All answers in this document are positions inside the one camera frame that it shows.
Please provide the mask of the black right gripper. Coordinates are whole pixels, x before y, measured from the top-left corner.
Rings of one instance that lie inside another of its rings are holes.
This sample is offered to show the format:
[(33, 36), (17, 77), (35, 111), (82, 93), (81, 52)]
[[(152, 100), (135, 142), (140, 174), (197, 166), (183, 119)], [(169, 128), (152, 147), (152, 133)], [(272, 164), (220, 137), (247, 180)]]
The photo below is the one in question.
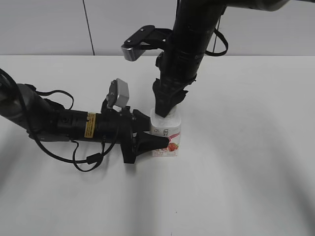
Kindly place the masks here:
[(166, 51), (158, 55), (156, 67), (160, 76), (153, 83), (156, 114), (166, 117), (174, 106), (184, 100), (188, 93), (185, 88), (195, 81), (203, 57), (204, 53)]

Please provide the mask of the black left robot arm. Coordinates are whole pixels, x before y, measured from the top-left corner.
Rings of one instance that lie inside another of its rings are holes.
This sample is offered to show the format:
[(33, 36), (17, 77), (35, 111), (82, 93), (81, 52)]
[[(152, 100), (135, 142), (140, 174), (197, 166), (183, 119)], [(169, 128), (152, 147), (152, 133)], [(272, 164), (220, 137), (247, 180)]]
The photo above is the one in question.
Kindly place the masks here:
[(167, 137), (149, 134), (150, 118), (129, 106), (116, 111), (103, 101), (100, 113), (65, 109), (63, 105), (46, 98), (32, 85), (18, 84), (28, 115), (20, 105), (17, 89), (0, 85), (0, 115), (27, 130), (31, 122), (34, 133), (42, 142), (106, 142), (119, 144), (124, 162), (135, 163), (137, 156), (151, 150), (165, 148)]

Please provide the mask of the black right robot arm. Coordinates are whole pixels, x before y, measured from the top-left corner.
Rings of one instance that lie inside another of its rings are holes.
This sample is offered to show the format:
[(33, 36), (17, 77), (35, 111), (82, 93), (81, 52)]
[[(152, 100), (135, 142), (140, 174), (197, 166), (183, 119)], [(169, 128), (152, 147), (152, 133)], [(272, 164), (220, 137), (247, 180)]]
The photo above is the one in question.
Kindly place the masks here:
[(166, 117), (181, 103), (185, 87), (195, 81), (216, 24), (227, 7), (276, 11), (285, 0), (182, 0), (179, 3), (171, 34), (156, 60), (160, 77), (153, 84), (155, 113)]

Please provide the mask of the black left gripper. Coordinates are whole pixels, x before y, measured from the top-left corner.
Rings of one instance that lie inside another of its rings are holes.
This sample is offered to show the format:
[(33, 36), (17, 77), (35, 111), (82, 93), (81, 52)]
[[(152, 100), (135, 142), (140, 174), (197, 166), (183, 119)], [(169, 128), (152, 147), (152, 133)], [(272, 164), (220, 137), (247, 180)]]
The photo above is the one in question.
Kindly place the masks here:
[(168, 147), (168, 137), (138, 132), (133, 138), (133, 126), (135, 130), (150, 130), (150, 117), (137, 109), (131, 113), (130, 106), (122, 108), (119, 112), (103, 106), (101, 113), (96, 116), (94, 136), (100, 138), (102, 145), (109, 143), (110, 147), (102, 151), (100, 156), (104, 158), (115, 144), (119, 144), (124, 163), (134, 164), (138, 156)]

